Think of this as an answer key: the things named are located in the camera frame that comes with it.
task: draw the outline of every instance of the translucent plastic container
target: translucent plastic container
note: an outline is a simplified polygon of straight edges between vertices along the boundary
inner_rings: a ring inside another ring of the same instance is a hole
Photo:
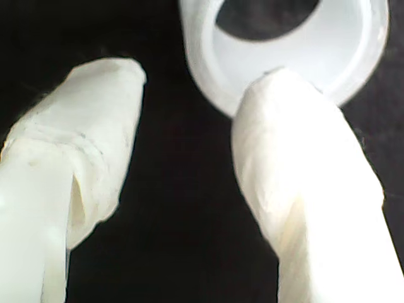
[[[387,0],[320,0],[299,27],[273,40],[248,41],[216,25],[225,0],[179,0],[189,68],[199,89],[233,116],[248,85],[286,67],[337,105],[360,90],[383,53]]]

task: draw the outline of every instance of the black background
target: black background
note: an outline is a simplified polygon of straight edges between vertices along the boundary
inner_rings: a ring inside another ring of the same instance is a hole
[[[404,2],[390,6],[381,65],[343,111],[404,259]],[[234,178],[231,121],[189,75],[176,1],[0,0],[0,22],[3,137],[79,63],[131,56],[148,74],[120,207],[72,252],[68,302],[276,302],[277,260]]]

